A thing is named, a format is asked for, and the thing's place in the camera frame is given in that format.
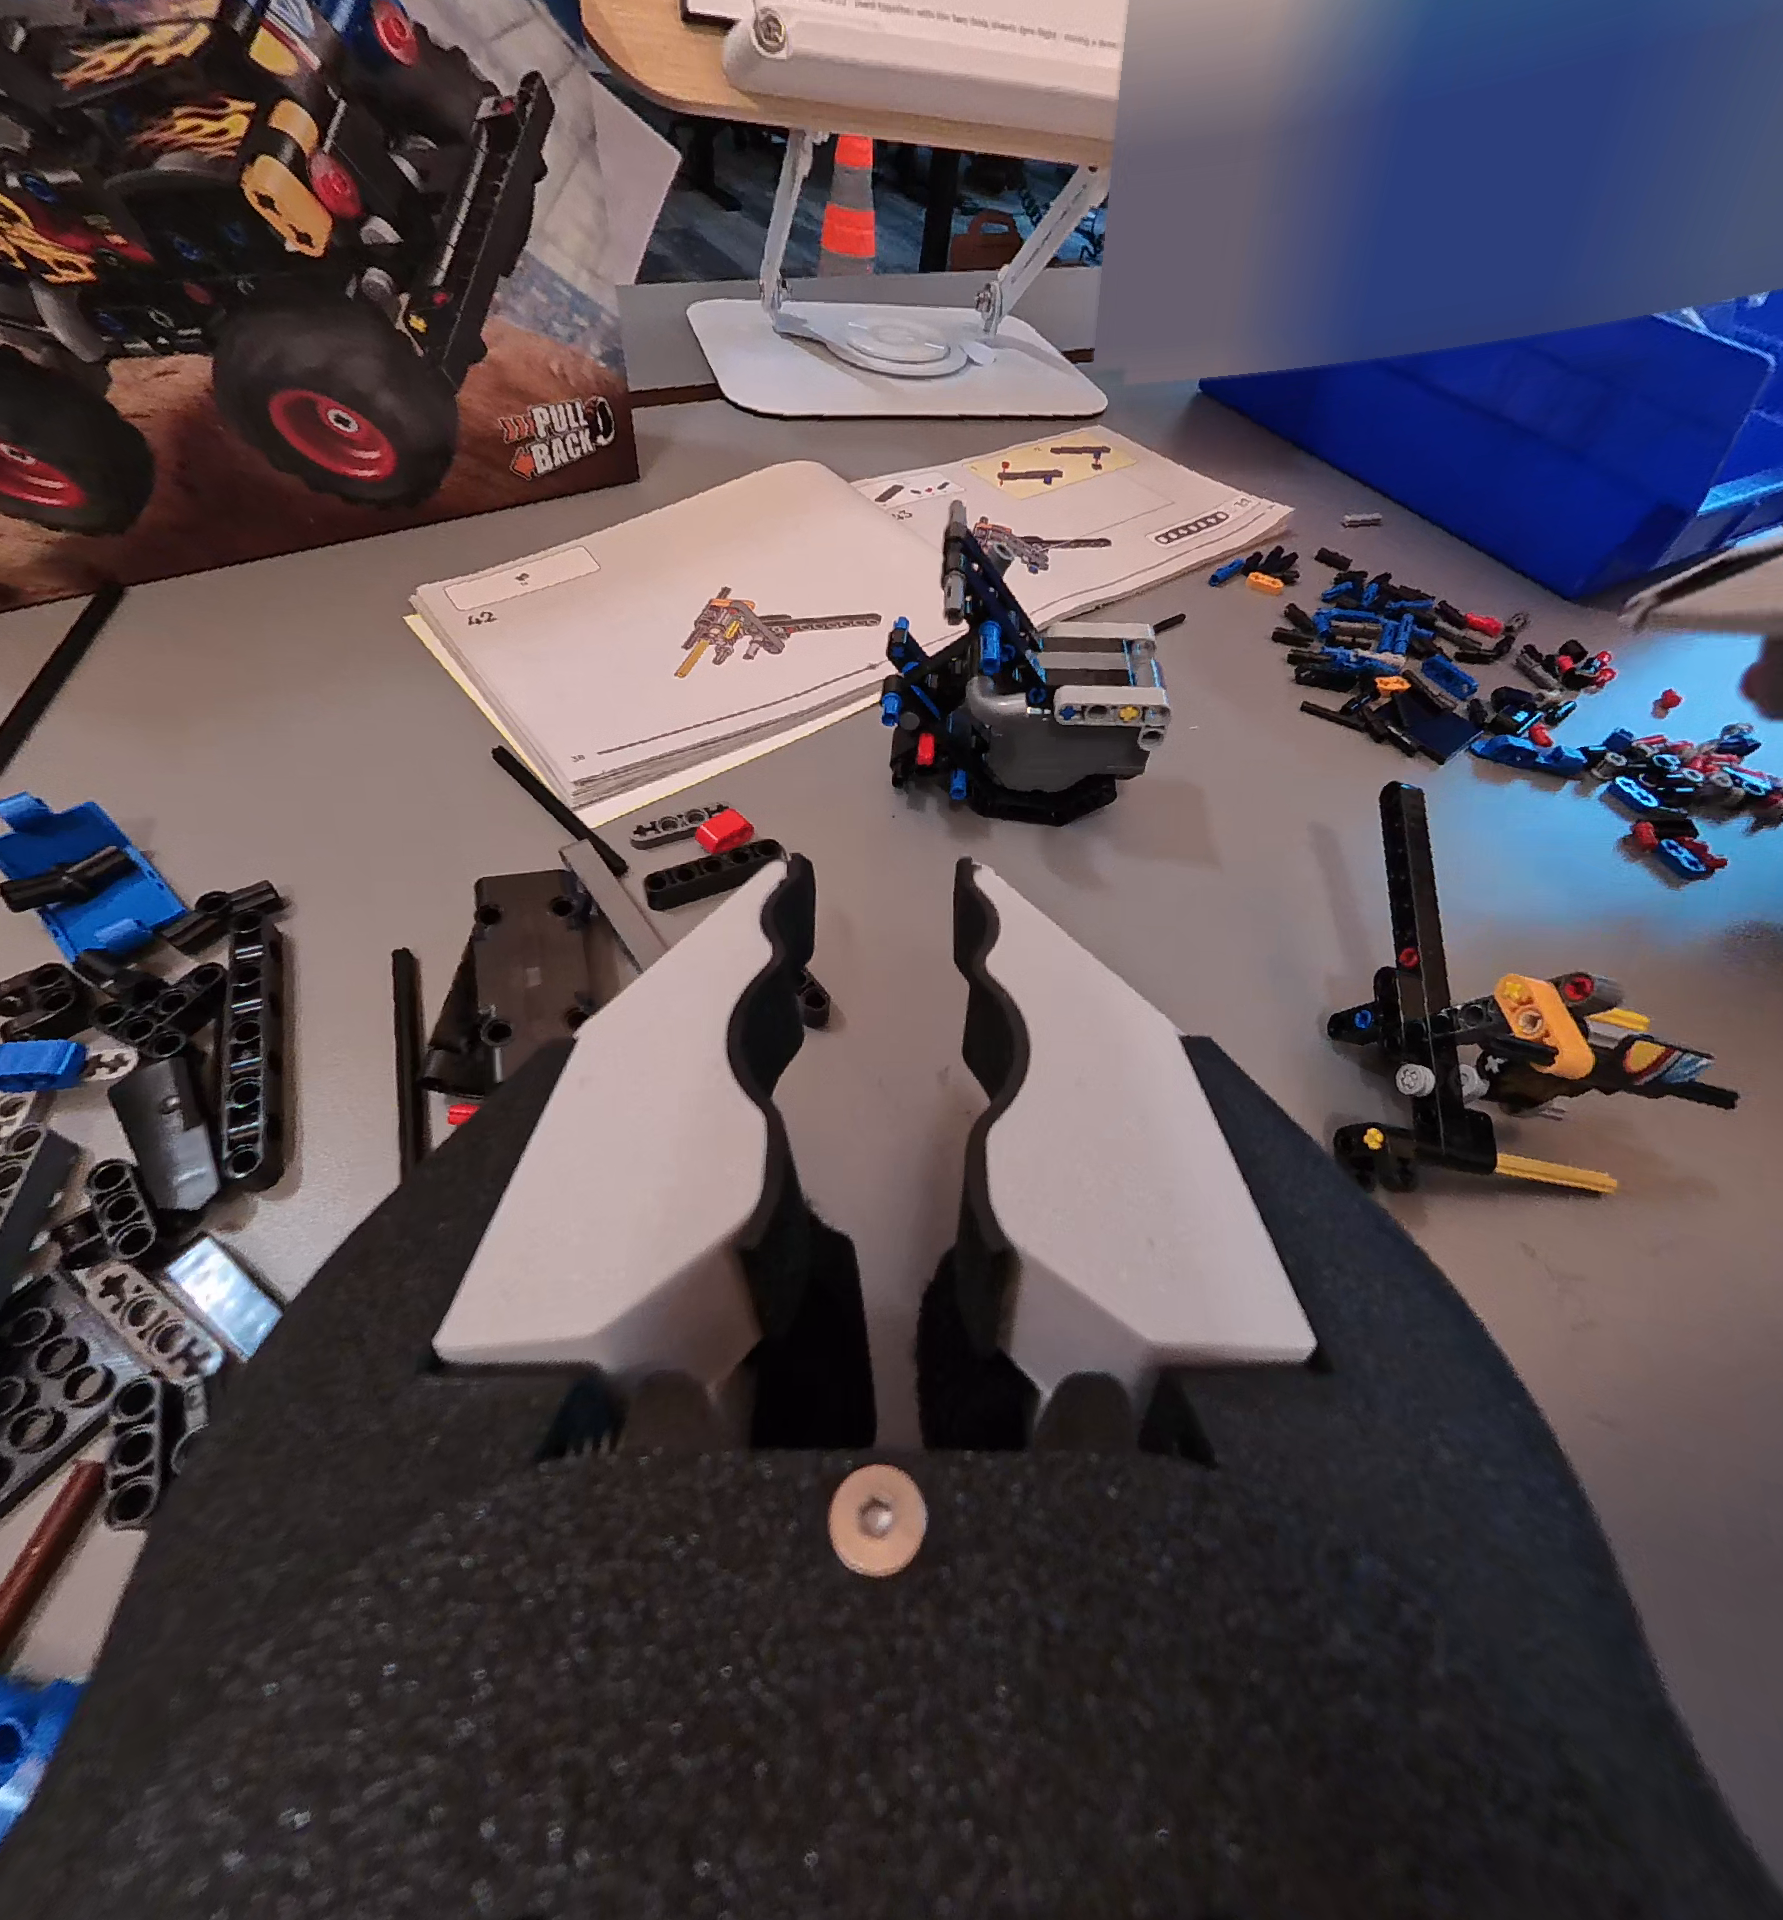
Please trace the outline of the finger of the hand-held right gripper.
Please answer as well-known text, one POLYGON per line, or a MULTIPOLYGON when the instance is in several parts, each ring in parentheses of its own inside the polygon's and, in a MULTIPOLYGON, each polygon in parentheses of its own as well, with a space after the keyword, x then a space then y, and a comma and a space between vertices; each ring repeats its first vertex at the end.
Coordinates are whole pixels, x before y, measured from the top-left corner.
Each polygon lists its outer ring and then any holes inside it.
POLYGON ((1635 593, 1630 629, 1783 636, 1783 529, 1751 535, 1635 593))

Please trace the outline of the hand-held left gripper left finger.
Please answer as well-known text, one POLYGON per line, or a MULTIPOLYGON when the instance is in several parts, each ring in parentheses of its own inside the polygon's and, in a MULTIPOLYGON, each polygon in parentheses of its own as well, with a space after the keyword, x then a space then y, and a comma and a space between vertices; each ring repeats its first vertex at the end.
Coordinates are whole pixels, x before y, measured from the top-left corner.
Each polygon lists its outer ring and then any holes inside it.
POLYGON ((763 861, 577 1030, 437 1360, 712 1393, 749 1373, 753 1445, 872 1445, 858 1260, 810 1206, 776 1105, 814 921, 810 860, 763 861))

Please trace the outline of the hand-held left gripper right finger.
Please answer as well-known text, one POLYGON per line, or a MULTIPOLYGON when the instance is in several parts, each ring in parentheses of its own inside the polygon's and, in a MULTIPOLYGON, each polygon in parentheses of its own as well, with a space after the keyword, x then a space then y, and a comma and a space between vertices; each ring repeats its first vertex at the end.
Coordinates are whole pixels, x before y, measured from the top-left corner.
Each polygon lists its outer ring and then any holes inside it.
POLYGON ((1000 872, 961 857, 950 954, 985 1107, 920 1305, 927 1448, 1025 1448, 1055 1393, 1137 1431, 1178 1372, 1319 1349, 1185 1033, 1000 872))

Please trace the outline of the yellow black lego assembly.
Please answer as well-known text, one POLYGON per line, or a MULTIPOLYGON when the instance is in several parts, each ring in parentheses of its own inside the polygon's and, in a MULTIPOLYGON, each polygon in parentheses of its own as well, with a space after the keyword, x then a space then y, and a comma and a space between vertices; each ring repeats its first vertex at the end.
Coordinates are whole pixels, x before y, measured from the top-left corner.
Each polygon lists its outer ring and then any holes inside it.
POLYGON ((1453 994, 1425 792, 1378 795, 1392 958, 1370 995, 1326 1020, 1333 1042, 1375 1058, 1408 1105, 1406 1125, 1339 1126, 1333 1153, 1364 1188, 1410 1190, 1424 1165, 1558 1190, 1614 1192, 1612 1174, 1508 1153, 1494 1112, 1526 1117, 1585 1094, 1682 1101, 1730 1112, 1707 1050, 1659 1036, 1623 987, 1594 970, 1508 970, 1485 995, 1453 994))

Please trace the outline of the pile of small lego pins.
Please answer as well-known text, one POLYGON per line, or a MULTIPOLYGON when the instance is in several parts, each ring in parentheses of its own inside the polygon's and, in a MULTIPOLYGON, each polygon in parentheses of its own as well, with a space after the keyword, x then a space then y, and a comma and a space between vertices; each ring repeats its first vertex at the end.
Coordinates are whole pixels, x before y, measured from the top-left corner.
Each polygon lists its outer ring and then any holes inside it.
POLYGON ((1582 782, 1627 819, 1629 844, 1675 880, 1726 867, 1708 840, 1712 821, 1783 823, 1783 775, 1759 764, 1762 739, 1750 722, 1704 739, 1612 728, 1570 745, 1556 731, 1577 699, 1612 683, 1610 650, 1577 638, 1537 649, 1521 636, 1524 616, 1461 610, 1329 546, 1315 550, 1315 562, 1331 576, 1313 611, 1289 600, 1301 554, 1279 543, 1237 550, 1208 578, 1213 587, 1239 578, 1277 601, 1272 642, 1307 691, 1304 714, 1434 765, 1472 756, 1582 782))

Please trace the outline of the grey motor lego assembly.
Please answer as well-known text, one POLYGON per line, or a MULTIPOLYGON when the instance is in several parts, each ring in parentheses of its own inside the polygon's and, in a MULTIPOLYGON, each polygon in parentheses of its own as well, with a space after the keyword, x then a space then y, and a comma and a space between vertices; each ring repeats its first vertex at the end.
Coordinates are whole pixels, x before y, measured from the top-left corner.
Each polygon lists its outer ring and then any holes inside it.
POLYGON ((889 777, 933 783, 982 816, 1064 824, 1111 805, 1167 739, 1158 635, 1114 620, 1040 625, 1006 566, 952 503, 941 566, 950 640, 927 653, 899 620, 886 646, 889 777))

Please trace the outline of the lego instruction booklet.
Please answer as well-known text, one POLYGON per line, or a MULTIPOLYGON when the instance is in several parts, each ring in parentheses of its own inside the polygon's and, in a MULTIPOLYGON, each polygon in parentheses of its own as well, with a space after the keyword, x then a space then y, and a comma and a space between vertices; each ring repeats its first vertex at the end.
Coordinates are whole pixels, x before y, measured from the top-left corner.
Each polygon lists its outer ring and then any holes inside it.
POLYGON ((899 618, 950 638, 963 509, 1033 618, 1118 604, 1284 538, 1292 507, 1081 423, 861 482, 811 460, 420 585, 406 624, 571 807, 875 699, 899 618))

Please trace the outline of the long black lego axle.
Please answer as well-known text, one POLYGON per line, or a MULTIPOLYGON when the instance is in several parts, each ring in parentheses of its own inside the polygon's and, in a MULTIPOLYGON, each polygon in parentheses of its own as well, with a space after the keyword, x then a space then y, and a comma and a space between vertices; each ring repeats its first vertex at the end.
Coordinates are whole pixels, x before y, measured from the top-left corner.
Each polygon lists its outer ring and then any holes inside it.
POLYGON ((42 659, 26 688, 16 695, 0 722, 0 777, 11 770, 14 757, 25 749, 44 714, 55 706, 63 686, 70 683, 110 616, 122 607, 126 595, 128 587, 119 581, 98 585, 72 618, 68 629, 42 659))

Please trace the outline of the lego set box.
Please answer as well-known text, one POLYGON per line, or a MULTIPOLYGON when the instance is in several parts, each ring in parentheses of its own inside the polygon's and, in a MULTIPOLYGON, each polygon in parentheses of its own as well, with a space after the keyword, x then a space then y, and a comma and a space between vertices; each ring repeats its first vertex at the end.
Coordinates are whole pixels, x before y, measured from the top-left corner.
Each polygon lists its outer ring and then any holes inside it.
POLYGON ((0 2, 0 611, 639 472, 567 3, 0 2))

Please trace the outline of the white document stand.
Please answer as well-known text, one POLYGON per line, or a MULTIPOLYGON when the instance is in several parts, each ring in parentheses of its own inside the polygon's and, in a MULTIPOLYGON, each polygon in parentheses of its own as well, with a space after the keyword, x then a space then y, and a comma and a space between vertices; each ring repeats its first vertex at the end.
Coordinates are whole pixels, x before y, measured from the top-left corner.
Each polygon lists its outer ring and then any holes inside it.
POLYGON ((758 297, 686 320, 725 400, 773 419, 1043 419, 1101 390, 1016 315, 1025 289, 1106 199, 1127 3, 583 3, 591 47, 680 112, 787 130, 758 297), (1073 175, 973 305, 810 297, 782 271, 827 136, 1069 159, 1073 175))

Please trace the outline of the orange traffic cone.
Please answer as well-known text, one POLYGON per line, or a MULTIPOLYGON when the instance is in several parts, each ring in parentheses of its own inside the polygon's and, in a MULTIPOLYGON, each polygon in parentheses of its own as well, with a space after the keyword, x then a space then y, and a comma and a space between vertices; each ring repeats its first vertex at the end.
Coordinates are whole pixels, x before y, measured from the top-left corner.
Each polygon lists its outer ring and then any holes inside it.
POLYGON ((834 140, 832 177, 817 236, 817 275, 872 275, 876 220, 872 196, 872 141, 843 132, 834 140))

